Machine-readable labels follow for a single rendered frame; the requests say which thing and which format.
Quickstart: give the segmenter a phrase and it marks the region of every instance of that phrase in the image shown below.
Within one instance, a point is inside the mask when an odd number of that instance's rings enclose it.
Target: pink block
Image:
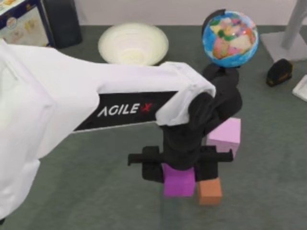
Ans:
[[[163,164],[163,169],[165,196],[193,196],[196,184],[193,168],[179,171]]]
[[[234,158],[241,140],[241,119],[229,118],[207,136],[207,145],[215,145],[218,152],[233,151]]]

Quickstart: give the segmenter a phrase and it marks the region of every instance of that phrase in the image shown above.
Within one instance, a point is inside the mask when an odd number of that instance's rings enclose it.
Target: white bowl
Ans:
[[[124,23],[110,27],[101,35],[98,50],[111,64],[152,66],[167,54],[168,39],[156,26]]]

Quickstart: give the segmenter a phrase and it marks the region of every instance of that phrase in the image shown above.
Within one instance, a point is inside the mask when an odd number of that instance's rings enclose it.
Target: orange cube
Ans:
[[[197,192],[200,205],[218,205],[223,196],[220,179],[198,182]]]

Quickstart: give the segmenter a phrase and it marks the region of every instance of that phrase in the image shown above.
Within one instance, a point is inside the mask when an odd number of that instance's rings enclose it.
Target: block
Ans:
[[[229,118],[207,136],[207,145],[216,146],[218,152],[233,151],[234,158],[241,141],[241,119]]]
[[[220,179],[198,182],[197,193],[200,205],[220,204],[223,196]]]
[[[164,169],[164,196],[180,197],[193,196],[195,191],[194,169],[179,171],[163,164]]]

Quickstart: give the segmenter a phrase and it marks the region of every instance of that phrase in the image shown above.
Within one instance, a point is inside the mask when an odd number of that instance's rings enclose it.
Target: globe stand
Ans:
[[[202,75],[208,81],[218,79],[218,77],[226,76],[231,78],[236,85],[239,83],[239,71],[238,68],[225,68],[216,65],[215,63],[209,64],[202,72]]]
[[[300,35],[307,16],[307,0],[297,0],[285,32],[261,34],[261,40],[274,62],[280,59],[300,61],[307,59],[307,45]]]

